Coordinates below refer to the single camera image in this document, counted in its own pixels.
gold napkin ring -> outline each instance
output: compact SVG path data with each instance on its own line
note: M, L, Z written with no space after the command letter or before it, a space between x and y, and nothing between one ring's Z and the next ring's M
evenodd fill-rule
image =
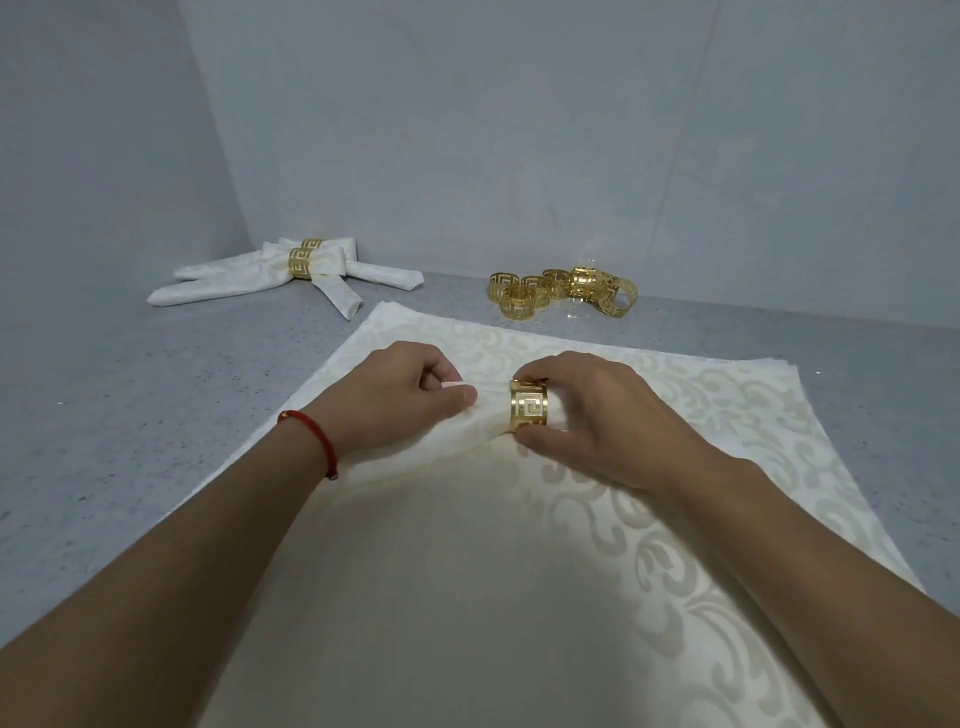
M294 248L287 257L290 275L295 279L310 280L310 248Z
M542 381L510 381L510 431L522 425L546 425L546 384Z
M550 298L553 301L565 299L570 292L570 272L561 268L547 268L543 277L550 281Z
M584 265L575 266L570 271L570 298L597 303L597 288L601 281L609 277L596 268L588 268Z
M508 319L524 321L534 317L534 298L536 294L532 288L525 285L508 285L500 296L500 310Z
M617 295L620 292L627 297L626 305L617 305ZM636 286L629 280L610 278L603 281L597 292L597 308L608 316L618 319L633 308L638 296Z
M544 276L524 276L520 285L525 285L534 292L534 308L545 308L550 305L550 280Z
M487 283L487 298L494 303L500 303L503 296L503 289L508 285L518 285L520 276L513 273L494 273L490 276L490 282Z

white napkin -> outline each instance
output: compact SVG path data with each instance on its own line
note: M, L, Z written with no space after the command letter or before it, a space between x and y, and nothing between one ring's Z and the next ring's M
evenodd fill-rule
M290 251L300 243L281 237L264 243L259 251L222 260L188 265L174 271L174 278L186 281L154 291L147 303L156 306L193 303L227 296L256 293L293 279L289 269ZM363 300L344 283L342 276L385 283L410 291L423 283L423 273L357 262L356 240L351 237L325 240L310 254L310 278L348 321Z
M498 436L506 382L527 361L573 349L623 362L711 442L755 460L811 515L919 586L795 368L382 303L282 409L398 339L440 347L477 404L416 442L345 463L318 488L261 581L203 728L828 724L781 640L682 521Z
M278 244L296 248L300 243L281 237ZM400 288L404 291L412 291L423 283L423 273L420 271L407 271L403 268L390 268L386 265L372 265L370 263L361 263L357 261L357 242L352 237L341 237L333 240L325 240L320 250L324 248L340 248L344 252L344 258L347 260L347 275L354 279L367 280L370 283L383 283L394 288Z
M277 288L293 279L290 273L290 248L264 243L260 251L234 258L179 269L175 276L189 278L201 272L202 277L183 283L164 286L150 294L147 303L177 305ZM319 248L310 253L310 277L348 321L363 302L347 286L342 275L346 272L344 252L340 248Z

left hand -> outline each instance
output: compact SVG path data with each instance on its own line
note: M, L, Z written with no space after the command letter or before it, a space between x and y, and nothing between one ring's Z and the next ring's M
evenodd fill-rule
M397 341L378 349L303 408L324 429L337 457L382 448L426 432L477 399L437 347Z

red string bracelet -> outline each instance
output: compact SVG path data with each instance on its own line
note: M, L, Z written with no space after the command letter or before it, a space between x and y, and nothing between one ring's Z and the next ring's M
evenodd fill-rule
M324 431L320 428L317 423L312 419L304 415L297 409L285 409L276 417L276 423L279 425L281 422L286 420L288 417L292 417L295 420L300 420L304 423L307 428L317 436L317 439L320 440L320 444L324 446L324 452L326 453L326 475L324 476L327 480L336 480L337 475L337 453L333 449L333 443L330 442L330 438L326 436Z

countertop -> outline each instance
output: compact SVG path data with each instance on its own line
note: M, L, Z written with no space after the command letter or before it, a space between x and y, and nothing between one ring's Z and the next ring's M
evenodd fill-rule
M169 512L379 301L568 339L800 368L824 428L928 592L960 614L960 330L641 298L624 319L552 304L511 322L484 281L413 292L361 281L346 322L295 281L151 309L42 387L8 383L0 417L0 644Z

